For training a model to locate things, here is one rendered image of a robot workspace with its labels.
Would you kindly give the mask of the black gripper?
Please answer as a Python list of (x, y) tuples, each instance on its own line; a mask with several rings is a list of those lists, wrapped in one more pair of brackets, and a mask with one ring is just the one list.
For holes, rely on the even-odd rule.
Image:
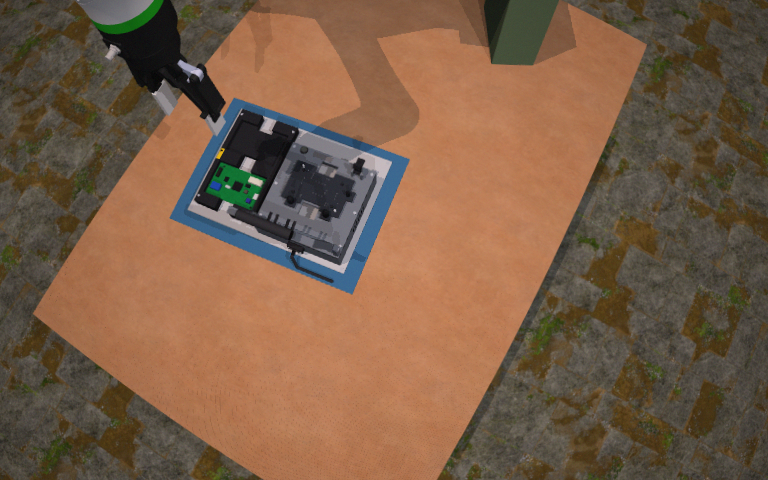
[(180, 45), (181, 39), (176, 28), (170, 41), (158, 52), (140, 59), (123, 59), (137, 84), (140, 87), (147, 86), (166, 115), (170, 116), (178, 101), (163, 79), (172, 87), (180, 88), (202, 112), (199, 117), (205, 120), (212, 134), (217, 136), (226, 122), (220, 112), (226, 102), (203, 64), (199, 63), (196, 68), (187, 64), (186, 58), (180, 53)]

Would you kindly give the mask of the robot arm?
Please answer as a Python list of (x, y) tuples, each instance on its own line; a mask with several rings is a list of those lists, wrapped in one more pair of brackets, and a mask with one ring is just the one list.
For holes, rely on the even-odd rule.
[(75, 0), (103, 37), (111, 62), (115, 55), (140, 59), (163, 48), (178, 17), (171, 0)]

